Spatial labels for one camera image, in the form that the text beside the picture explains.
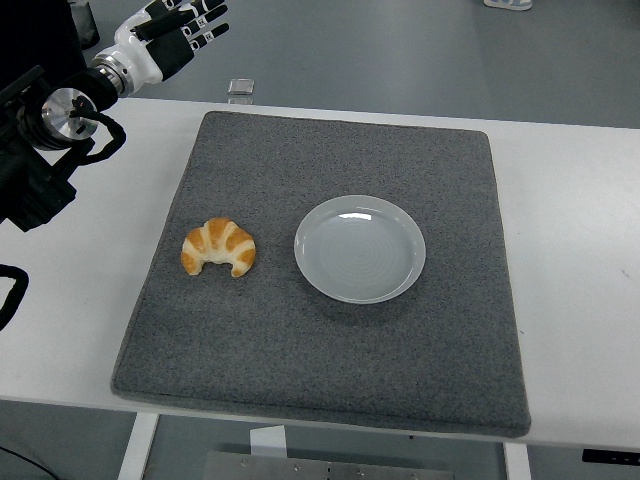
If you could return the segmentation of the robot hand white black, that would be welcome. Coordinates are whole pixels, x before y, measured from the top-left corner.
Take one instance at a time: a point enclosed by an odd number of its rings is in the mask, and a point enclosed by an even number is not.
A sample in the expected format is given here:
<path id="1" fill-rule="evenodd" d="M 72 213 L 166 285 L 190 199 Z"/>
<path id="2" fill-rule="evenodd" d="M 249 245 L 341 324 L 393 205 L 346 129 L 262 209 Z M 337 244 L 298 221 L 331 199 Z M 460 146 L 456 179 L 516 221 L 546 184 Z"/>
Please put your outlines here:
<path id="1" fill-rule="evenodd" d="M 166 81 L 229 30 L 219 21 L 227 10 L 224 1 L 152 1 L 120 25 L 114 45 L 98 53 L 91 66 L 121 97 Z"/>

